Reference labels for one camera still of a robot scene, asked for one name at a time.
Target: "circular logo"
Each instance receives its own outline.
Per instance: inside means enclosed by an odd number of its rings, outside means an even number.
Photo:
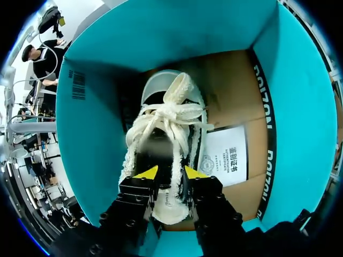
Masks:
[[[200,168],[206,175],[209,176],[212,174],[214,162],[209,155],[204,155]]]

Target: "white shoelace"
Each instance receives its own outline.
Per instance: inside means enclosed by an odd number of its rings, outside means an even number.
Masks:
[[[126,134],[126,144],[139,140],[138,148],[144,143],[155,127],[166,132],[172,143],[179,144],[183,156],[189,152],[189,125],[213,129],[213,125],[199,121],[204,108],[199,104],[182,104],[187,94],[193,90],[189,75],[179,74],[163,97],[163,104],[143,106],[131,129]]]

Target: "black shirt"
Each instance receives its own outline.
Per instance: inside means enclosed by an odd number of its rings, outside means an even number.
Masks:
[[[61,70],[63,56],[66,50],[55,47],[57,46],[56,39],[45,41],[44,44],[52,48],[57,55],[58,62],[57,62],[57,68],[54,73],[56,74],[56,78],[58,78],[59,71]],[[41,45],[39,48],[37,48],[37,50],[41,51],[41,55],[43,54],[44,49],[47,49],[44,45]],[[33,60],[33,72],[37,76],[37,78],[45,77],[50,72],[52,72],[56,66],[56,57],[50,49],[47,49],[46,54],[43,58],[44,60],[40,60],[41,56],[39,56],[37,59]]]

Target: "man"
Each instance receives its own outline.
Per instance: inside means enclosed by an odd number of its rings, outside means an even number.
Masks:
[[[61,69],[63,56],[66,52],[66,49],[56,48],[56,46],[60,46],[64,43],[65,40],[62,39],[48,40],[44,42],[44,44],[52,48],[52,50],[57,55],[57,68],[54,71],[56,79],[41,79],[42,84],[48,87],[47,90],[51,90],[53,92],[57,91],[59,71]],[[35,49],[31,44],[28,45],[24,49],[21,59],[23,60],[23,62],[32,60],[33,72],[35,73],[37,78],[43,78],[46,75],[50,74],[56,66],[56,57],[54,53],[43,44],[37,49]]]

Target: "sneaker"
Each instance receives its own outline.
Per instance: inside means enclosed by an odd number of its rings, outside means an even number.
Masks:
[[[200,166],[207,124],[204,100],[186,73],[164,70],[149,78],[141,111],[126,134],[128,152],[119,184],[159,166],[160,188],[152,216],[172,225],[189,213],[180,194],[182,170]]]

